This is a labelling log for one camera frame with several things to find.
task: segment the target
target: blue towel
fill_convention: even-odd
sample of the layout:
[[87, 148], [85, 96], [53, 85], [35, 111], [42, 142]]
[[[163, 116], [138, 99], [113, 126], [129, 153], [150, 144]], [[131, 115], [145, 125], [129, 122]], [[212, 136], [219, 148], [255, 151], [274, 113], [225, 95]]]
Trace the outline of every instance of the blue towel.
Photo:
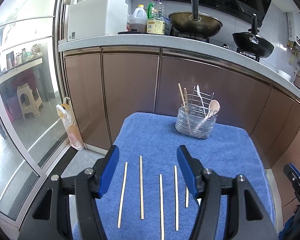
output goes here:
[[[235, 177], [244, 174], [257, 192], [273, 221], [273, 204], [259, 155], [241, 128], [215, 124], [209, 138], [192, 138], [175, 128], [176, 118], [156, 114], [134, 113], [127, 117], [114, 142], [120, 158], [108, 192], [96, 200], [109, 240], [160, 239], [159, 175], [162, 174], [165, 239], [188, 239], [198, 212], [197, 202], [189, 195], [185, 208], [186, 185], [176, 152], [184, 144], [192, 157], [217, 174]], [[143, 160], [144, 220], [140, 219], [139, 156]], [[117, 228], [124, 165], [128, 162], [121, 228]], [[175, 230], [174, 165], [178, 168], [179, 231]], [[222, 196], [215, 239], [223, 239], [226, 197]], [[75, 240], [80, 239], [77, 224]]]

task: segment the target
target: screw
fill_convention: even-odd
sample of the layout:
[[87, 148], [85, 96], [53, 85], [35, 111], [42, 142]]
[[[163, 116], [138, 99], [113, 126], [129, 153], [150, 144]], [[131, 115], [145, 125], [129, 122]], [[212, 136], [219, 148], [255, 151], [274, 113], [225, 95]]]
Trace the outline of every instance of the screw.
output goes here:
[[91, 175], [93, 173], [93, 169], [92, 168], [87, 168], [84, 170], [84, 173], [87, 175]]
[[54, 174], [51, 176], [51, 180], [52, 181], [57, 181], [59, 179], [59, 175], [58, 174]]
[[245, 176], [243, 176], [243, 175], [238, 175], [237, 176], [237, 180], [239, 180], [239, 181], [245, 181], [246, 180], [246, 178], [245, 178]]
[[207, 174], [207, 175], [210, 175], [212, 173], [212, 170], [210, 170], [209, 168], [204, 168], [203, 173]]

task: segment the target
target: spoon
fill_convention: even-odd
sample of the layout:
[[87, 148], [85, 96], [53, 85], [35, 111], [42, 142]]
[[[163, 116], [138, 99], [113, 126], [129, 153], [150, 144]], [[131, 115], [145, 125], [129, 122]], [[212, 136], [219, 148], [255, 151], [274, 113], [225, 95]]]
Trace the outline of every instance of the spoon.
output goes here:
[[204, 111], [204, 117], [206, 117], [206, 116], [207, 116], [207, 115], [206, 115], [206, 110], [204, 109], [204, 104], [203, 104], [202, 96], [201, 96], [201, 94], [200, 94], [200, 88], [199, 88], [199, 85], [197, 85], [197, 94], [198, 94], [198, 96], [199, 96], [200, 99], [201, 99], [201, 103], [202, 103], [203, 111]]
[[198, 131], [199, 128], [206, 122], [206, 120], [215, 115], [218, 111], [220, 110], [220, 104], [217, 100], [212, 100], [209, 104], [209, 112], [208, 114], [205, 116], [204, 119], [202, 119], [200, 121], [200, 123], [198, 124], [198, 126], [194, 129], [195, 131]]

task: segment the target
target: utensil holder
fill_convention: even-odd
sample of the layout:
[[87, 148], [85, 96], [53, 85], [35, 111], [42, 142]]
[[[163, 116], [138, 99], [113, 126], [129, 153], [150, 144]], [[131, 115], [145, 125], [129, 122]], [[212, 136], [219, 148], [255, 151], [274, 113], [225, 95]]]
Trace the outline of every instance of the utensil holder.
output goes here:
[[200, 97], [197, 95], [195, 87], [193, 93], [188, 95], [188, 105], [183, 105], [178, 110], [176, 129], [186, 135], [199, 139], [206, 139], [210, 136], [212, 128], [216, 123], [219, 111], [209, 109], [209, 103], [213, 99], [214, 93], [207, 95], [200, 93], [202, 96], [203, 106]]

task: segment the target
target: white bowl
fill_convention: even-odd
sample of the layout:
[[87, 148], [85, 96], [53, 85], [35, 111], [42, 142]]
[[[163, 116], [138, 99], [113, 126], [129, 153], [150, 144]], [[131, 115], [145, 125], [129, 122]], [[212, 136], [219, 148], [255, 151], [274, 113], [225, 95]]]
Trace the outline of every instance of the white bowl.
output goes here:
[[282, 76], [284, 79], [286, 79], [286, 80], [288, 80], [290, 82], [291, 76], [289, 76], [287, 73], [285, 73], [284, 71], [278, 69], [278, 74], [280, 76]]

